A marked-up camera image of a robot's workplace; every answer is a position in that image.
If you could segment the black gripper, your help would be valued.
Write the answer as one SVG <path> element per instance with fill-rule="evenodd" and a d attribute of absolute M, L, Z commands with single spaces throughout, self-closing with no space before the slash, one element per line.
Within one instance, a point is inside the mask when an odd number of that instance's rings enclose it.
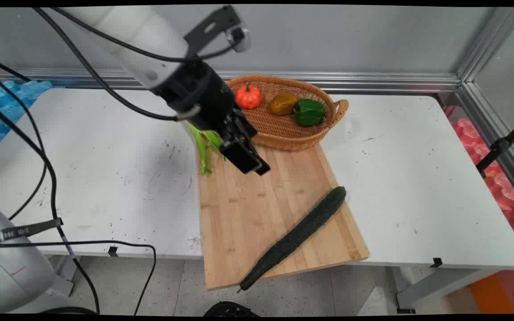
<path fill-rule="evenodd" d="M 154 87 L 152 93 L 179 114 L 199 105 L 200 111 L 190 122 L 199 130 L 225 133 L 220 152 L 241 173 L 264 175 L 270 171 L 269 164 L 260 157 L 252 143 L 252 138 L 258 134 L 257 129 L 241 110 L 234 110 L 233 91 L 207 63 L 181 64 L 168 79 Z M 231 128 L 226 124 L 227 116 L 230 116 L 239 135 L 229 134 Z"/>

